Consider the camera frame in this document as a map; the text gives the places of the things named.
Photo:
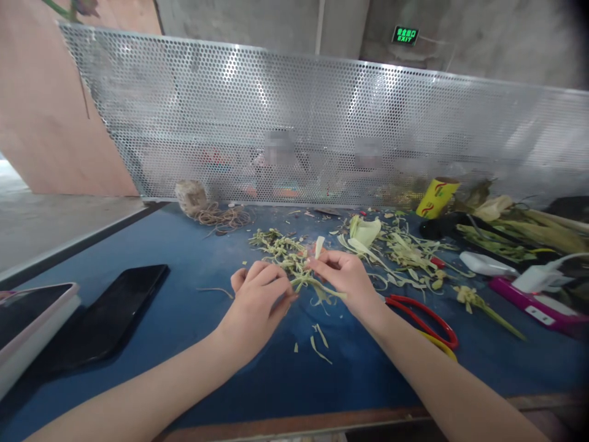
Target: person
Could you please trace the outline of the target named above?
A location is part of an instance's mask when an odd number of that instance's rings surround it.
[[[546,441],[505,399],[448,358],[387,308],[360,259],[339,251],[309,267],[344,303],[415,390],[448,440]],[[235,300],[202,341],[149,371],[68,411],[28,441],[151,441],[219,388],[269,341],[297,299],[283,269],[257,261],[231,277]]]

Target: charger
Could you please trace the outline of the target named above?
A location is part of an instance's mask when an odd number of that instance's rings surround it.
[[[514,280],[511,285],[524,293],[539,293],[547,289],[555,281],[558,281],[564,274],[558,270],[561,264],[571,258],[588,256],[589,253],[577,253],[567,255],[556,261],[545,265],[535,265],[528,268],[520,277]]]

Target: green exit sign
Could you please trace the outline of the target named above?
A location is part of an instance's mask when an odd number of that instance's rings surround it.
[[[419,29],[410,29],[404,28],[403,26],[397,26],[395,28],[395,33],[393,34],[393,40],[391,43],[403,43],[414,46],[415,41],[417,40],[417,34],[419,34]]]

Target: left hand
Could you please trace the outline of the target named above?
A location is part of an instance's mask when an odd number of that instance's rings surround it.
[[[231,286],[235,300],[215,332],[221,345],[243,366],[270,340],[298,295],[283,269],[263,261],[256,261],[249,271],[242,268],[235,272]]]

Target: yellow cup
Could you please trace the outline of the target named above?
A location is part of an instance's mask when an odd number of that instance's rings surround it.
[[[454,178],[434,178],[415,212],[423,218],[437,218],[459,186]]]

